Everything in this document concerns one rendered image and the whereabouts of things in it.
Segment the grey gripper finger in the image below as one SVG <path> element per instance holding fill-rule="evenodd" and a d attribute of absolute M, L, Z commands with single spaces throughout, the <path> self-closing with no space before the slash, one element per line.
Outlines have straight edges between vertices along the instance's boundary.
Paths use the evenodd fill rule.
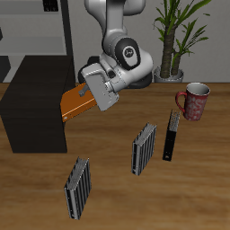
<path fill-rule="evenodd" d="M 88 90 L 89 90 L 89 87 L 87 84 L 85 84 L 83 89 L 78 92 L 80 97 L 83 97 Z"/>

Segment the red patterned mug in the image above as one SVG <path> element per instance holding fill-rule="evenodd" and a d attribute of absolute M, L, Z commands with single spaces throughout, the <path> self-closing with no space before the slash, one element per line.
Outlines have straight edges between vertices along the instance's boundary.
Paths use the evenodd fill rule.
<path fill-rule="evenodd" d="M 186 86 L 185 92 L 177 92 L 175 102 L 182 111 L 186 120 L 198 121 L 204 111 L 210 89 L 202 83 L 190 83 Z M 179 97 L 184 96 L 184 106 L 179 104 Z"/>

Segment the thin black book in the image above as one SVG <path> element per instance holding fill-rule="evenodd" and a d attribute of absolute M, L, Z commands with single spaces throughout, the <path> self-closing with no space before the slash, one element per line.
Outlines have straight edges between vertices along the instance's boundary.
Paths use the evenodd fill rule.
<path fill-rule="evenodd" d="M 177 134 L 177 129 L 179 126 L 180 115 L 181 114 L 177 111 L 171 111 L 164 142 L 163 159 L 165 161 L 171 162 L 172 160 L 173 148 Z"/>

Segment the orange book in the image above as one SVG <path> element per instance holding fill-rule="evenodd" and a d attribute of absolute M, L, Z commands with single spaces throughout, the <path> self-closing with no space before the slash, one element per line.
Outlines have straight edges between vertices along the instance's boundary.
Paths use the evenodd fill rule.
<path fill-rule="evenodd" d="M 60 109 L 63 122 L 91 109 L 97 104 L 90 90 L 88 90 L 83 97 L 80 97 L 78 92 L 83 89 L 84 85 L 85 83 L 79 84 L 77 87 L 62 95 Z"/>

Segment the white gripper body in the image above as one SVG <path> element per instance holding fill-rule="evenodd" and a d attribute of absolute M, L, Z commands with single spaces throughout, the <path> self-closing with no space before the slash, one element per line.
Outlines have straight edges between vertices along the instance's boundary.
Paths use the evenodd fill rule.
<path fill-rule="evenodd" d="M 106 111 L 119 100 L 119 95 L 113 92 L 111 82 L 100 64 L 85 67 L 82 76 L 101 111 Z"/>

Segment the grey wall shelf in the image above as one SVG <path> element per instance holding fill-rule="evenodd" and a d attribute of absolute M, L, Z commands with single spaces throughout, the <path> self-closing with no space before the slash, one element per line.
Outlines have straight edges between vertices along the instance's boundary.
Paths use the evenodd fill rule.
<path fill-rule="evenodd" d="M 0 0 L 0 83 L 10 83 L 26 55 L 73 56 L 68 0 L 45 12 L 42 0 Z"/>

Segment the black grey striped book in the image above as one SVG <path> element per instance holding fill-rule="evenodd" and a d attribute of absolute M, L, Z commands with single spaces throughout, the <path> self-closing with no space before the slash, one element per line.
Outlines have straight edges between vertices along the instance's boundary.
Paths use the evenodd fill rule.
<path fill-rule="evenodd" d="M 64 187 L 70 218 L 80 219 L 91 188 L 89 160 L 78 157 Z"/>
<path fill-rule="evenodd" d="M 154 153 L 156 128 L 147 122 L 132 143 L 131 172 L 135 175 L 142 173 Z"/>

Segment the dark brown desk caddy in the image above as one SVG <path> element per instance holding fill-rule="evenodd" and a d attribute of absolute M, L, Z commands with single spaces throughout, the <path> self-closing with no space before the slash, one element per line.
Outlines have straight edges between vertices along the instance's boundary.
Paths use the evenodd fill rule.
<path fill-rule="evenodd" d="M 75 87 L 70 56 L 27 56 L 0 101 L 0 117 L 15 153 L 65 153 L 60 102 Z"/>

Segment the green pot plant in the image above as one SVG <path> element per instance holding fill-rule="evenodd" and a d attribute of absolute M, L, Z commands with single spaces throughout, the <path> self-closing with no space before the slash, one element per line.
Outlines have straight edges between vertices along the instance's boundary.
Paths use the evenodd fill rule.
<path fill-rule="evenodd" d="M 160 22 L 163 26 L 162 29 L 157 28 L 157 30 L 161 35 L 159 40 L 164 46 L 162 63 L 154 71 L 156 83 L 181 83 L 184 77 L 183 71 L 179 69 L 181 57 L 192 54 L 190 48 L 193 45 L 208 39 L 208 37 L 202 37 L 206 25 L 191 34 L 197 19 L 184 24 L 198 9 L 211 2 L 211 0 L 200 0 L 194 4 L 194 1 L 191 0 L 184 9 L 181 9 L 181 0 L 164 0 L 164 10 L 157 8 L 160 17 L 155 19 L 155 23 Z"/>

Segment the black binders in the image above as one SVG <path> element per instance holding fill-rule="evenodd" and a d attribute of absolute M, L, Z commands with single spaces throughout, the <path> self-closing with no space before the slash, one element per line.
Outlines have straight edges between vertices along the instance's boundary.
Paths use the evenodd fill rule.
<path fill-rule="evenodd" d="M 58 0 L 42 0 L 42 3 L 45 12 L 58 11 Z"/>

